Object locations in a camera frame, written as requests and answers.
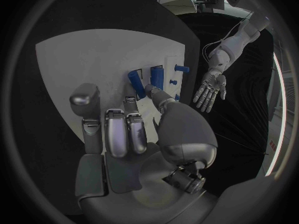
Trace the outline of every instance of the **light strip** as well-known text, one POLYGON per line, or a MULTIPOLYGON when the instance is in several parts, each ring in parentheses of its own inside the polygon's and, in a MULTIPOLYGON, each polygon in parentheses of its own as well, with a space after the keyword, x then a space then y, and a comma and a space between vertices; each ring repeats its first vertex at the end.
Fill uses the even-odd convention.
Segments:
POLYGON ((281 133, 279 136, 279 140, 278 140, 278 144, 277 144, 277 148, 276 148, 276 152, 274 154, 273 160, 271 162, 271 165, 266 173, 265 176, 268 176, 272 173, 272 170, 276 164, 280 149, 282 147, 282 143, 283 143, 283 139, 284 139, 284 135, 285 135, 285 129, 286 129, 286 120, 287 120, 287 99, 286 99, 286 90, 285 90, 285 84, 284 84, 284 79, 283 79, 283 74, 282 71, 280 69, 277 57, 275 55, 275 53, 273 53, 274 55, 274 62, 277 68, 277 72, 278 72, 278 76, 279 76, 279 80, 281 83, 281 88, 282 88, 282 100, 283 100, 283 118, 282 118, 282 128, 281 128, 281 133))

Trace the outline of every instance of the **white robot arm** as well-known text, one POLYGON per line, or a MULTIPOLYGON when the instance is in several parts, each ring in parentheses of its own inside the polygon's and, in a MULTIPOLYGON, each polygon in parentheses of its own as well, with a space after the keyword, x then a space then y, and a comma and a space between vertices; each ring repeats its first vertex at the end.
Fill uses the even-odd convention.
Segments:
POLYGON ((226 96, 226 78, 222 73, 226 71, 242 54, 244 47, 254 42, 269 24, 268 18, 254 13, 250 19, 240 22, 238 32, 221 41, 221 43, 209 54, 209 70, 202 79, 201 86, 196 92, 193 102, 197 102, 197 108, 209 113, 214 105, 218 92, 221 99, 226 96))

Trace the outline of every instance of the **white board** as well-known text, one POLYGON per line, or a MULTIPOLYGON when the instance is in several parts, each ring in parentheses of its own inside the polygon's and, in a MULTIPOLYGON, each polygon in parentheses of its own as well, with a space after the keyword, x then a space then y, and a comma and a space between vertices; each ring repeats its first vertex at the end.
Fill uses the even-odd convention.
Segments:
MULTIPOLYGON (((150 83, 150 67, 163 65, 164 90, 180 95, 181 72, 173 74, 176 64, 184 63, 185 46, 173 40, 128 30, 93 29, 70 32, 42 41, 36 45, 40 72, 57 110, 83 140, 81 119, 69 104, 72 92, 82 83, 94 83, 101 92, 102 129, 108 109, 123 109, 128 72, 142 68, 143 84, 150 83), (169 86, 166 79, 176 79, 169 86)), ((148 142, 156 142, 152 118, 160 114, 149 98, 138 101, 146 126, 148 142)))

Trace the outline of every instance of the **blue cylinder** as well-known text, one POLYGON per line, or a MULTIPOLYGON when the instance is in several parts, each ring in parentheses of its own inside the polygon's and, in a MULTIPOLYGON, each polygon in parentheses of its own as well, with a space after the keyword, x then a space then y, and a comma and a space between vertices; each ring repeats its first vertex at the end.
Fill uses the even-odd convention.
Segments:
POLYGON ((190 69, 189 69, 189 67, 186 67, 186 66, 175 65, 174 70, 175 71, 182 71, 182 72, 185 72, 185 73, 189 73, 190 69))
POLYGON ((150 78, 150 83, 153 86, 156 86, 163 90, 163 84, 164 84, 164 68, 152 68, 150 71, 151 78, 150 78))
POLYGON ((170 82, 169 82, 169 83, 171 83, 171 84, 174 84, 174 85, 176 86, 176 84, 177 84, 177 81, 170 80, 170 82))
POLYGON ((137 95, 140 99, 143 99, 146 96, 145 89, 142 85, 140 77, 137 71, 131 71, 128 73, 128 78, 132 83, 133 88, 136 90, 137 95))

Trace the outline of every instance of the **black curtain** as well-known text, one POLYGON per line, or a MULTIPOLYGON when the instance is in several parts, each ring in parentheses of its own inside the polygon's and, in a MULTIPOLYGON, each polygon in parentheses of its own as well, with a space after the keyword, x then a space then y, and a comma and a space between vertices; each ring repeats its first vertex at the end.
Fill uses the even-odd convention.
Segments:
MULTIPOLYGON (((206 44, 225 37, 241 18, 216 13, 178 16, 198 36, 202 49, 206 44)), ((235 27, 230 36, 238 30, 235 27)), ((217 45, 211 45, 207 54, 217 45)), ((267 90, 273 65, 273 38, 263 30, 249 43, 238 60, 223 74, 227 79, 227 95, 217 96, 210 113, 202 113, 196 103, 190 106, 211 125, 218 141, 213 165, 201 172, 207 178, 204 188, 220 196, 231 185, 255 178, 264 160, 268 140, 267 90)), ((208 70, 201 50, 193 96, 208 70)))

